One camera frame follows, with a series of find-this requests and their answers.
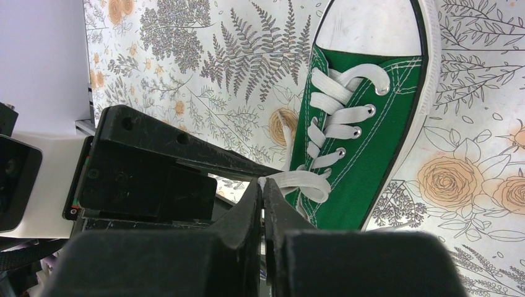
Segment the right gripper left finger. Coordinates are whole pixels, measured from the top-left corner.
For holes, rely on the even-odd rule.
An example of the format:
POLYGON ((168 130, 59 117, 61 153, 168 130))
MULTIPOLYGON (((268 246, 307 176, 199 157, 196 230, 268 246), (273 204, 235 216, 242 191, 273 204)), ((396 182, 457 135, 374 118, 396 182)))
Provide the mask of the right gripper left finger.
POLYGON ((211 226, 95 230, 65 246, 44 296, 258 296, 262 194, 252 180, 211 226))

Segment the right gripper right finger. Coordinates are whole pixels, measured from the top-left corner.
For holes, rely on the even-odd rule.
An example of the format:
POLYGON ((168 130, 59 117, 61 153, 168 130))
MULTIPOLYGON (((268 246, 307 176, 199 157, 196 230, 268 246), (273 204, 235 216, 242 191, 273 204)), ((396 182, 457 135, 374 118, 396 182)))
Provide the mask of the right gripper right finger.
POLYGON ((421 232, 320 230, 262 180, 273 296, 465 296, 451 256, 421 232))

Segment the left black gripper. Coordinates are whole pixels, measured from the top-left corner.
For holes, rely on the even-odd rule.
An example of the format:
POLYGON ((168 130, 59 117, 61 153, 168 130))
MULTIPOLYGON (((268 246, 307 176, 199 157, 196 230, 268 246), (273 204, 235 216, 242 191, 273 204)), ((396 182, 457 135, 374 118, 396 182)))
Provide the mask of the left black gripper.
POLYGON ((110 106, 95 138, 84 140, 63 218, 75 232, 206 228, 230 202, 203 171, 236 181, 281 172, 129 106, 110 106))

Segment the white shoelace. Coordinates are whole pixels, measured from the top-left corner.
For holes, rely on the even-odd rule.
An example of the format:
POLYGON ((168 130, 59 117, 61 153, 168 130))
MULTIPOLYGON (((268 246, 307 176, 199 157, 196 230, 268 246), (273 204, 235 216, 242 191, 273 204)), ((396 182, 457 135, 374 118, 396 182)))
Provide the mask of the white shoelace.
POLYGON ((325 119, 320 121, 318 117, 313 117, 306 131, 306 153, 311 158, 310 168, 307 170, 304 165, 300 165, 296 170, 290 170, 292 157, 287 156, 286 170, 270 175, 283 196, 300 190, 313 202, 322 204, 327 201, 331 192, 328 182, 331 166, 345 156, 346 150, 340 147, 322 155, 324 143, 328 139, 359 138, 362 129, 357 124, 376 114, 376 107, 372 104, 346 105, 364 79, 372 83, 379 96, 387 95, 390 91, 388 73, 375 64, 357 65, 344 72, 334 69, 324 72, 317 67, 311 71, 311 83, 317 90, 311 93, 310 106, 321 110, 325 119))

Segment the green white sneaker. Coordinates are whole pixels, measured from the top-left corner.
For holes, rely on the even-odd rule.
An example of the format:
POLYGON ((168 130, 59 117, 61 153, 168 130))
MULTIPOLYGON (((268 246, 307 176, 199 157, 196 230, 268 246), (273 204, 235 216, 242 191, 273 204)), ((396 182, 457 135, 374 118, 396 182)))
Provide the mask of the green white sneaker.
POLYGON ((324 113, 310 106, 311 71, 344 72, 370 63, 383 68, 390 91, 379 96, 369 80, 362 80, 348 107, 372 104, 376 114, 358 123, 357 139, 328 139, 321 154, 343 147, 345 156, 331 166, 331 192, 319 204, 300 190, 285 196, 301 216, 319 229, 360 230, 370 220, 396 171, 417 140, 430 111, 440 73, 440 29, 434 1, 331 1, 318 25, 291 152, 290 170, 311 158, 306 131, 313 117, 324 113))

